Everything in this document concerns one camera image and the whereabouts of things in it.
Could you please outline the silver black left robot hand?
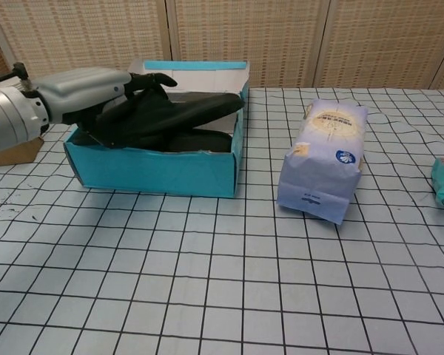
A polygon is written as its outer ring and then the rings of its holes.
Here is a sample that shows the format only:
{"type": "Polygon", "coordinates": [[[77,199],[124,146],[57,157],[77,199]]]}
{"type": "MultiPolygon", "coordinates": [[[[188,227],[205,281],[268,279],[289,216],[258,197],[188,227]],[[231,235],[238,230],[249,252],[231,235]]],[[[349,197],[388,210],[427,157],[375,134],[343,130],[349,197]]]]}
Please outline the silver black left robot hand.
{"type": "Polygon", "coordinates": [[[176,87],[177,82],[163,73],[136,74],[124,70],[88,67],[60,72],[33,80],[33,89],[39,93],[53,124],[71,125],[68,118],[81,112],[103,106],[116,98],[147,88],[176,87]]]}

